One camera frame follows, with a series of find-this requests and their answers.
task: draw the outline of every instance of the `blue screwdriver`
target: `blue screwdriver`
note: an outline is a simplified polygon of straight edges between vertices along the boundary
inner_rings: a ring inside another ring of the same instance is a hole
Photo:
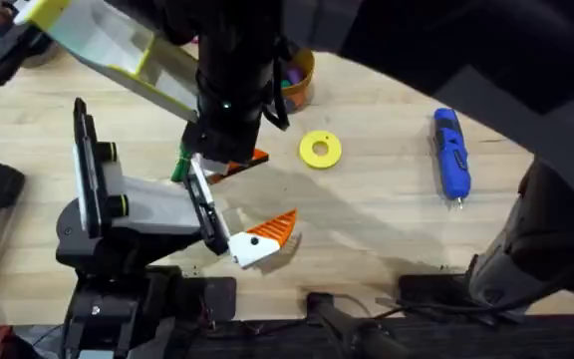
[[[462,128],[452,109],[435,110],[433,119],[442,190],[448,199],[457,200],[462,209],[462,201],[470,191],[470,173],[466,162],[468,153],[464,147]]]

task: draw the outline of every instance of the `wooden table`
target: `wooden table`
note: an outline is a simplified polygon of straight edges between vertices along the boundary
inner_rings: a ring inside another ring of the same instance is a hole
[[[293,207],[299,217],[287,250],[241,270],[198,243],[161,263],[191,275],[234,276],[237,317],[293,318],[312,290],[342,293],[354,314],[385,310],[376,297],[405,273],[462,271],[495,238],[515,200],[531,155],[462,116],[473,178],[464,210],[438,195],[431,155],[431,114],[439,103],[361,66],[316,55],[313,99],[286,132],[263,122],[258,147],[270,162],[213,187],[234,229]],[[72,110],[82,97],[99,137],[119,146],[128,176],[163,181],[176,160],[184,121],[62,54],[22,70],[0,89],[0,162],[27,176],[2,230],[0,323],[63,320],[75,274],[55,260],[55,224],[75,196]],[[315,171],[298,157],[304,134],[327,130],[343,145],[333,168]],[[574,312],[561,293],[536,312]]]

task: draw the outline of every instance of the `green object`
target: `green object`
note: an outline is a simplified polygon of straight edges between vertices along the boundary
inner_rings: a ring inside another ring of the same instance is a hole
[[[178,162],[176,163],[174,172],[171,174],[171,178],[169,179],[173,182],[180,182],[185,179],[185,176],[187,176],[187,173],[189,172],[189,161],[191,160],[192,155],[190,151],[185,150],[183,143],[180,143],[178,146],[178,151]]]

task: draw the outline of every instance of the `black cable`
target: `black cable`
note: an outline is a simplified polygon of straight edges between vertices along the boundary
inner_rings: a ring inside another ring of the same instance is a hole
[[[336,349],[336,352],[338,352],[338,356],[340,358],[345,358],[346,355],[345,350],[343,349],[343,343],[342,341],[340,341],[340,339],[338,339],[338,336],[336,335],[334,328],[332,328],[332,326],[329,323],[327,323],[327,321],[325,321],[325,319],[322,317],[320,317],[319,322],[323,326],[323,328],[325,328],[327,338],[329,338],[329,341],[331,341],[331,344],[334,346],[334,349]]]
[[[416,308],[416,307],[415,307],[414,305],[400,306],[400,307],[398,307],[398,308],[394,308],[394,309],[391,309],[391,310],[387,310],[387,311],[384,312],[384,313],[380,313],[380,314],[378,314],[378,315],[375,315],[372,319],[374,319],[374,320],[385,319],[385,318],[387,318],[387,317],[389,317],[389,316],[392,316],[392,315],[394,315],[394,314],[396,314],[396,313],[400,313],[400,312],[402,312],[402,311],[409,310],[409,309],[412,309],[412,308]]]
[[[48,329],[42,336],[39,337],[39,339],[35,340],[35,342],[32,343],[32,347],[34,348],[37,344],[41,343],[42,340],[46,339],[48,335],[50,335],[55,330],[59,329],[62,325],[63,324],[57,324],[54,327]]]
[[[290,329],[290,328],[294,328],[297,326],[300,326],[302,324],[304,324],[306,321],[304,319],[300,319],[300,320],[295,320],[295,321],[290,321],[288,323],[282,324],[282,325],[277,325],[275,327],[269,328],[267,330],[264,331],[257,331],[251,335],[247,334],[242,334],[242,335],[203,335],[202,337],[204,339],[208,339],[208,340],[241,340],[241,339],[256,339],[265,335],[269,335],[272,333],[276,333],[276,332],[280,332],[286,329]]]

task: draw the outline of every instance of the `yellow ring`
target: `yellow ring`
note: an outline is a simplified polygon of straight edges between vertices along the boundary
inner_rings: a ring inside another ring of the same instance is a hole
[[[327,145],[326,154],[320,156],[314,152],[314,145],[318,143]],[[342,151],[340,140],[327,131],[312,131],[300,141],[300,158],[314,169],[328,169],[335,165],[340,159]]]

